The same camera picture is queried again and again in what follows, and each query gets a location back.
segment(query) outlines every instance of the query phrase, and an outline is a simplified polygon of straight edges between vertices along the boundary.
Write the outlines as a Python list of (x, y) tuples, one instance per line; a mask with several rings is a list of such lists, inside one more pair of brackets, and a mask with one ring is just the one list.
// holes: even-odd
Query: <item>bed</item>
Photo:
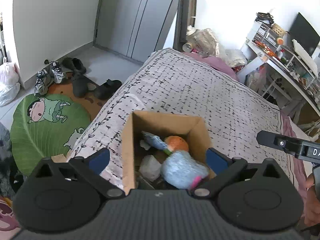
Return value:
[(134, 110), (201, 116), (213, 147), (248, 162), (274, 158), (299, 186), (295, 173), (302, 174), (303, 168), (289, 155), (260, 146), (255, 139), (260, 130), (292, 132), (290, 120), (281, 117), (277, 106), (227, 74), (173, 49), (154, 53), (128, 78), (77, 140), (70, 158), (87, 157), (107, 147), (110, 163), (101, 176), (123, 188), (121, 132)]

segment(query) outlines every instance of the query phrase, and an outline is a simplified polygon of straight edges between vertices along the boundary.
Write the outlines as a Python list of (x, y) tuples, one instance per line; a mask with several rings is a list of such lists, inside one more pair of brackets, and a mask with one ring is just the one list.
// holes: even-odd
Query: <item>plastic bag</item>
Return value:
[(219, 57), (226, 62), (228, 57), (223, 45), (218, 41), (217, 35), (210, 28), (204, 29), (203, 32), (207, 37), (209, 44), (213, 47), (213, 53), (211, 56)]
[(3, 64), (0, 66), (0, 84), (3, 86), (14, 86), (19, 81), (19, 76), (15, 71), (14, 63), (6, 62), (3, 58)]
[(227, 64), (229, 67), (238, 67), (247, 65), (247, 59), (239, 49), (226, 49)]
[(247, 78), (246, 86), (262, 95), (262, 89), (267, 82), (268, 65), (265, 64), (257, 70), (252, 71)]
[(20, 90), (19, 82), (17, 82), (14, 86), (4, 86), (0, 90), (0, 106), (4, 106), (10, 103), (12, 100), (14, 100), (19, 90)]
[(0, 66), (0, 106), (4, 106), (15, 99), (19, 90), (19, 76), (15, 71), (14, 63), (3, 59)]

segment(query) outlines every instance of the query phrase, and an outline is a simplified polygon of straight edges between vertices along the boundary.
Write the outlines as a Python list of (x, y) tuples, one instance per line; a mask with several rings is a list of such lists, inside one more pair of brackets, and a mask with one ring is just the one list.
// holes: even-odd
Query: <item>orange ball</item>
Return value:
[(164, 141), (168, 145), (168, 150), (170, 152), (175, 152), (177, 150), (189, 151), (188, 143), (179, 136), (169, 136)]
[(277, 43), (280, 45), (283, 45), (283, 39), (282, 38), (277, 38)]

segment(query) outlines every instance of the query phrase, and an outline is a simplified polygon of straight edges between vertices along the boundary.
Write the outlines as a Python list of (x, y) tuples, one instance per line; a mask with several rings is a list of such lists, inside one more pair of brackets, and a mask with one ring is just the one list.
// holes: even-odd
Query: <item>white plastic bag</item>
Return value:
[(228, 62), (226, 62), (229, 67), (238, 67), (247, 65), (247, 59), (244, 54), (239, 49), (226, 49), (226, 55)]
[(14, 63), (7, 62), (7, 59), (3, 58), (3, 64), (0, 66), (0, 84), (1, 88), (5, 86), (14, 86), (19, 80), (19, 76), (15, 71)]
[(14, 86), (5, 86), (3, 89), (0, 90), (0, 106), (4, 106), (10, 103), (12, 100), (15, 99), (18, 92), (20, 90), (20, 83), (17, 82)]
[(3, 59), (0, 66), (0, 106), (4, 106), (15, 99), (19, 90), (19, 76), (15, 71), (14, 63)]
[(139, 168), (139, 172), (143, 177), (155, 181), (160, 176), (161, 164), (153, 155), (147, 155), (143, 158), (142, 163)]

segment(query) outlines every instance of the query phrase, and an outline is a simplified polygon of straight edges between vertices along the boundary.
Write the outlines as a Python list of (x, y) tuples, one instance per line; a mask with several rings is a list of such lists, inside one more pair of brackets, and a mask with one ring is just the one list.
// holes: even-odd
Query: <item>sneaker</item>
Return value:
[(54, 82), (56, 84), (60, 84), (62, 81), (64, 81), (67, 76), (63, 72), (60, 63), (58, 61), (51, 61), (49, 66), (49, 73), (50, 76), (54, 78)]
[(37, 74), (37, 81), (35, 86), (34, 95), (39, 97), (43, 96), (48, 92), (48, 87), (52, 82), (50, 75), (48, 75), (47, 70), (44, 68), (40, 70)]

